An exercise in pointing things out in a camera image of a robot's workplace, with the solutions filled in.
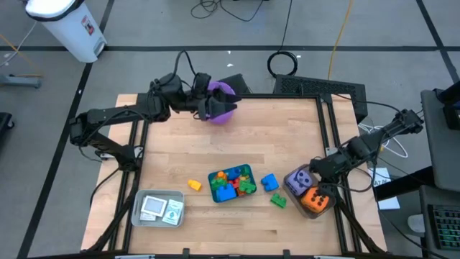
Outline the black desk leg bar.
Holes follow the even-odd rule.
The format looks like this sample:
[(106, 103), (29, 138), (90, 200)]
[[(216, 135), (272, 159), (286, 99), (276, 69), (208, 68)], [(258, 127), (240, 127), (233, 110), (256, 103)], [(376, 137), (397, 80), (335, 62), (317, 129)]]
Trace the black desk leg bar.
[(400, 194), (416, 191), (423, 185), (435, 186), (433, 168), (431, 166), (379, 185), (374, 188), (374, 194), (377, 201), (382, 201)]

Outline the purple plastic bucket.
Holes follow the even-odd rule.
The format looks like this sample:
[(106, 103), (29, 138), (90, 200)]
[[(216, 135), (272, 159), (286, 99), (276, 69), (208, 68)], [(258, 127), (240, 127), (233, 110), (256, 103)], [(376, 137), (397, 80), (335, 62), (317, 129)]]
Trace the purple plastic bucket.
[[(220, 88), (226, 94), (233, 94), (233, 95), (236, 94), (233, 88), (230, 87), (230, 85), (228, 85), (227, 83), (220, 82), (220, 81), (212, 81), (209, 83), (208, 90), (214, 90), (216, 88)], [(226, 124), (232, 118), (233, 114), (234, 114), (233, 111), (227, 112), (218, 117), (210, 119), (210, 122), (212, 124)]]

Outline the white paper sheet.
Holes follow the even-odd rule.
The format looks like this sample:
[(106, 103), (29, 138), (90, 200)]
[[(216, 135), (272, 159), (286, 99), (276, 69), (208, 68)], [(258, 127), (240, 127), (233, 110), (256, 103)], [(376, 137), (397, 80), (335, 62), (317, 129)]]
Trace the white paper sheet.
[[(377, 188), (378, 186), (389, 183), (392, 181), (390, 174), (386, 168), (376, 168), (375, 171), (369, 169), (369, 175), (374, 174), (373, 187)], [(396, 210), (400, 209), (400, 203), (397, 197), (388, 198), (385, 200), (378, 201), (378, 207), (380, 210)]]

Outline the white trash bin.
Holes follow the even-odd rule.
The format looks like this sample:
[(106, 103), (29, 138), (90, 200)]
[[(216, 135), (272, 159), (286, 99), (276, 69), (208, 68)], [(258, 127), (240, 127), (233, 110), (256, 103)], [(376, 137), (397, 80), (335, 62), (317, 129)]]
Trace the white trash bin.
[(85, 0), (28, 0), (25, 11), (82, 63), (96, 62), (107, 44)]

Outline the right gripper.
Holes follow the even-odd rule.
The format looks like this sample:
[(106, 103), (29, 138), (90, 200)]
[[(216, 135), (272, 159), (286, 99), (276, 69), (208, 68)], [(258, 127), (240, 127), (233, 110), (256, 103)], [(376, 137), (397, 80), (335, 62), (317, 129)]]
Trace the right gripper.
[[(335, 153), (322, 159), (312, 159), (310, 161), (310, 172), (317, 173), (322, 181), (333, 180), (346, 176), (353, 168), (355, 158), (347, 154)], [(318, 183), (318, 192), (326, 193), (328, 191), (327, 183), (320, 181)], [(338, 183), (332, 181), (328, 183), (332, 194), (338, 193)]]

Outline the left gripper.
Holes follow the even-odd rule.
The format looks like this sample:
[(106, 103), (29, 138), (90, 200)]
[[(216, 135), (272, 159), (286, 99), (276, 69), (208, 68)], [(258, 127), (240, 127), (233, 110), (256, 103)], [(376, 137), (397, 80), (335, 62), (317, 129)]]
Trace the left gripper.
[(201, 120), (228, 120), (242, 98), (222, 89), (215, 90), (215, 98), (208, 86), (198, 86), (185, 92), (185, 110), (197, 113)]

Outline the purple foam die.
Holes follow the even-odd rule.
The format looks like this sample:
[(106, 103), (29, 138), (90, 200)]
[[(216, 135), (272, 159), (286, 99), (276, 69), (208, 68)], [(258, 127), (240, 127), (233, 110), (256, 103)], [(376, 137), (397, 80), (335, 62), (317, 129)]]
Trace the purple foam die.
[(306, 170), (296, 170), (285, 179), (285, 184), (294, 196), (300, 196), (313, 185), (313, 179)]

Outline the large blue toy block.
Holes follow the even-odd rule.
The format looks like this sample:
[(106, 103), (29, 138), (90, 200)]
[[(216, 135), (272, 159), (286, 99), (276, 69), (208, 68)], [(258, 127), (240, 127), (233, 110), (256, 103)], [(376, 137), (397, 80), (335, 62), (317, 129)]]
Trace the large blue toy block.
[(261, 184), (266, 192), (277, 190), (280, 187), (273, 173), (264, 176), (261, 179)]

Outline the white playing card box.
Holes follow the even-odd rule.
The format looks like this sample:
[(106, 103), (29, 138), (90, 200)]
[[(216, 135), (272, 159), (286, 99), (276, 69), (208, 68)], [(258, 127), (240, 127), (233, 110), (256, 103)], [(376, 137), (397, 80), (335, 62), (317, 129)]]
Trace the white playing card box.
[(165, 213), (167, 200), (153, 196), (145, 196), (142, 202), (141, 212), (156, 217), (162, 217)]

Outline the grey stand base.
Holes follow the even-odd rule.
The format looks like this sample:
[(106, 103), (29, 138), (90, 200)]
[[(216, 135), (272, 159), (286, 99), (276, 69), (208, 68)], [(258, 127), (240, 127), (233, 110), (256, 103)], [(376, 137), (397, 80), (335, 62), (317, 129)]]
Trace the grey stand base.
[(28, 76), (13, 76), (0, 74), (0, 86), (24, 86), (32, 88), (40, 88), (41, 80), (37, 77)]

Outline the black desk device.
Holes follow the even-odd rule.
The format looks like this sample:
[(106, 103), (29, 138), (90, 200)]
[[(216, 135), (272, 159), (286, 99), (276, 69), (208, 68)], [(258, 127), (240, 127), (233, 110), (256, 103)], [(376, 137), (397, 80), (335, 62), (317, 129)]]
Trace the black desk device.
[(448, 128), (460, 131), (460, 81), (445, 90), (435, 88), (436, 98), (443, 104)]

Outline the smoky transparent plastic bin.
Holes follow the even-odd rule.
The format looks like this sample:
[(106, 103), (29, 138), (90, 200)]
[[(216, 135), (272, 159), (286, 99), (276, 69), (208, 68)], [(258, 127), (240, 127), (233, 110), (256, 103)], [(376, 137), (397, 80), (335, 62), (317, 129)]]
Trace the smoky transparent plastic bin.
[[(308, 164), (304, 164), (304, 165), (301, 165), (299, 166), (298, 168), (294, 169), (293, 171), (296, 171), (296, 170), (306, 170), (310, 173), (312, 179), (313, 179), (313, 185), (311, 187), (317, 187), (318, 188), (318, 183), (320, 182), (318, 180), (318, 178), (316, 176), (314, 176), (313, 173), (310, 172), (310, 168), (309, 168), (309, 165)], [(285, 179), (288, 177), (288, 175), (290, 174), (288, 173), (284, 178), (283, 178), (283, 182), (282, 182), (282, 187), (284, 188), (285, 190), (285, 193), (287, 194), (287, 196), (290, 198), (291, 202), (294, 204), (294, 206), (296, 207), (296, 209), (306, 218), (310, 218), (310, 219), (316, 219), (318, 218), (319, 216), (321, 216), (322, 214), (324, 214), (327, 210), (329, 210), (331, 207), (333, 207), (335, 204), (336, 204), (336, 198), (334, 196), (334, 194), (331, 193), (331, 190), (328, 188), (328, 191), (326, 193), (320, 193), (322, 195), (326, 195), (330, 198), (329, 200), (329, 203), (328, 203), (328, 206), (325, 208), (324, 211), (322, 211), (321, 213), (313, 213), (312, 211), (310, 211), (309, 209), (306, 209), (300, 202), (301, 198), (305, 195), (306, 190), (304, 193), (302, 193), (300, 196), (294, 196), (291, 192), (290, 192), (290, 189), (287, 187), (287, 185), (285, 184)]]

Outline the black caster foot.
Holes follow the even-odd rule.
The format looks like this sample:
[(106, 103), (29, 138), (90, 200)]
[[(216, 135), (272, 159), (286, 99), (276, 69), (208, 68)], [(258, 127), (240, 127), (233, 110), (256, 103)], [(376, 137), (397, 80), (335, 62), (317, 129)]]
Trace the black caster foot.
[(12, 115), (7, 112), (0, 112), (0, 130), (10, 130), (14, 126)]

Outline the orange foam die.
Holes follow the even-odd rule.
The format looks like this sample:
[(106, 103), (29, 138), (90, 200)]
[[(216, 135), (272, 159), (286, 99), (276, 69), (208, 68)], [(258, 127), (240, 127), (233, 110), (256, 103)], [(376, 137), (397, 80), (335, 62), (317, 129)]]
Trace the orange foam die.
[(313, 213), (321, 213), (328, 206), (330, 198), (319, 193), (317, 187), (309, 188), (301, 198), (301, 204)]

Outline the grey desk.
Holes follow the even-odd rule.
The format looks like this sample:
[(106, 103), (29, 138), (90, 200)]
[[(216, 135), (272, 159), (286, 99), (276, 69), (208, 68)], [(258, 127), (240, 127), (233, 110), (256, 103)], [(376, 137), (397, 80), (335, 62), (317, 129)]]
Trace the grey desk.
[(428, 205), (441, 205), (441, 206), (460, 206), (460, 192), (448, 191), (430, 186), (420, 187), (420, 202), (421, 210), (425, 222), (425, 234), (422, 238), (422, 244), (428, 249), (424, 252), (429, 258), (435, 258), (435, 255), (440, 255), (442, 258), (447, 259), (460, 259), (460, 251), (455, 250), (440, 250), (436, 247), (433, 239), (433, 232), (431, 229), (430, 220), (428, 218)]
[(460, 131), (449, 129), (435, 91), (420, 95), (434, 182), (439, 188), (460, 192)]

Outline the grey oval mouse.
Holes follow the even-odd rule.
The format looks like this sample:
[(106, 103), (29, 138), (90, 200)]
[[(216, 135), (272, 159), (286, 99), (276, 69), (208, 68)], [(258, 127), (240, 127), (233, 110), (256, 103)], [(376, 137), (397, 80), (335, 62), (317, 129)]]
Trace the grey oval mouse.
[(416, 233), (425, 233), (425, 222), (423, 214), (413, 214), (407, 219), (409, 228)]

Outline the teal plastic bin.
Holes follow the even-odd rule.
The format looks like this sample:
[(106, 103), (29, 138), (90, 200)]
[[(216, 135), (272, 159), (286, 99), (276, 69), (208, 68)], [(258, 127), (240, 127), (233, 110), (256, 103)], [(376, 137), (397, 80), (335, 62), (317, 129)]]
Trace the teal plastic bin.
[[(251, 167), (249, 164), (242, 164), (242, 165), (238, 165), (238, 166), (235, 166), (235, 167), (240, 167), (240, 168), (242, 169), (242, 167), (245, 166), (245, 165), (248, 165), (249, 167)], [(224, 172), (227, 173), (227, 175), (228, 175), (229, 169), (230, 169), (230, 168), (227, 168), (227, 169), (223, 169), (223, 170), (221, 170), (221, 171), (224, 171)], [(218, 172), (219, 172), (219, 171), (216, 171), (216, 172), (210, 173), (210, 174), (208, 175), (208, 183), (209, 183), (210, 188), (211, 188), (210, 182), (211, 182), (212, 179), (215, 179), (215, 178), (216, 178), (216, 174), (217, 174)], [(256, 185), (255, 179), (254, 179), (254, 176), (253, 176), (253, 173), (252, 173), (252, 169), (251, 169), (251, 173), (250, 173), (249, 177), (240, 176), (240, 177), (238, 177), (238, 178), (240, 179), (240, 181), (250, 181), (251, 183), (253, 183), (254, 185)], [(212, 191), (212, 190), (211, 190), (212, 199), (213, 199), (213, 201), (214, 201), (215, 203), (217, 203), (217, 202), (216, 202), (216, 196), (215, 196), (215, 194), (216, 194), (216, 191)], [(235, 199), (238, 199), (238, 198), (241, 198), (241, 197), (244, 197), (244, 196), (248, 196), (248, 195), (251, 195), (251, 194), (245, 194), (244, 196), (238, 196), (237, 191), (236, 191), (236, 195), (237, 195), (237, 197), (236, 197)]]

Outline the keyboard with coloured keys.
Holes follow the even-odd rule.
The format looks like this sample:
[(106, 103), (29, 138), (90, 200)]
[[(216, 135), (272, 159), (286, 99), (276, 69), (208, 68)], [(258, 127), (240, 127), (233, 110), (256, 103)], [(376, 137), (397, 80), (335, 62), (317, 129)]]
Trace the keyboard with coloured keys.
[(460, 251), (460, 206), (429, 204), (428, 218), (436, 247)]

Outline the light grey plastic bin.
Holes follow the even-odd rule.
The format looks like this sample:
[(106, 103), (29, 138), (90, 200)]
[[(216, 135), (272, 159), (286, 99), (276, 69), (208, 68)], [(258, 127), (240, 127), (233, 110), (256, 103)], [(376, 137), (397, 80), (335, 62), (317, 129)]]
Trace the light grey plastic bin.
[[(141, 221), (139, 219), (142, 207), (142, 202), (145, 196), (153, 196), (159, 199), (176, 200), (183, 202), (183, 212), (179, 221), (178, 226), (167, 224), (162, 221), (162, 217), (157, 217), (154, 222)], [(132, 212), (131, 222), (136, 227), (179, 227), (183, 223), (183, 218), (185, 214), (185, 196), (180, 191), (175, 190), (164, 190), (164, 189), (145, 189), (137, 192), (134, 200), (134, 211)]]

